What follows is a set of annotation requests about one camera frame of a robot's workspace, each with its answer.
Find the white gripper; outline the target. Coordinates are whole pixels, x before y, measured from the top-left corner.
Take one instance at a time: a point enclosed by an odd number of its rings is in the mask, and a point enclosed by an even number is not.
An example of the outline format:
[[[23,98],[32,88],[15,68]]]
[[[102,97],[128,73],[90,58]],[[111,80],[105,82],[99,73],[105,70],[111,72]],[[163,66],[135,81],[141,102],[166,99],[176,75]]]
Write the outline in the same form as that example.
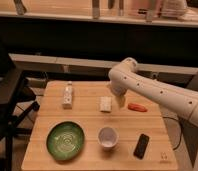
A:
[[[116,102],[119,108],[122,108],[125,105],[126,97],[124,96],[127,92],[127,89],[121,87],[119,84],[110,81],[109,82],[109,89],[110,91],[116,96]]]

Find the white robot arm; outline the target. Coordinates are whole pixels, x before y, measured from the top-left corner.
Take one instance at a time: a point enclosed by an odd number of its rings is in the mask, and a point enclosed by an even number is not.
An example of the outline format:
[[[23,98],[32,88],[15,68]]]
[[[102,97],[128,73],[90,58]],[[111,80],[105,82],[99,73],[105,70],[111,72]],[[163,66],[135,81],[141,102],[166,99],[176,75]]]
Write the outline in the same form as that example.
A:
[[[145,78],[137,70],[138,63],[133,58],[125,58],[113,66],[108,73],[112,93],[123,96],[132,90],[198,126],[197,91]]]

